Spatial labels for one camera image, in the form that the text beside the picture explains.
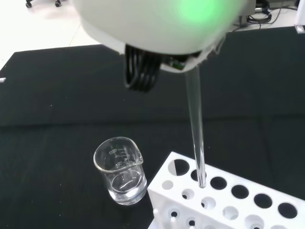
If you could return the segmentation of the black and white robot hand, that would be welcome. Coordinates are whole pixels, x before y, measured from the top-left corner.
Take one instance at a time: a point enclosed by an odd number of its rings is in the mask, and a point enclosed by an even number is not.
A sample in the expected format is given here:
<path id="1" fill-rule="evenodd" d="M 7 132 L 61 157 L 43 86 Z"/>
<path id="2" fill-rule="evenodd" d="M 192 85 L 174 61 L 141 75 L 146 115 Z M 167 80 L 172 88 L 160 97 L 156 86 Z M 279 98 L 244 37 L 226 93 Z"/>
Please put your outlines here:
<path id="1" fill-rule="evenodd" d="M 246 0 L 74 0 L 84 31 L 125 57 L 125 87 L 147 92 L 159 71 L 184 73 L 220 49 Z"/>

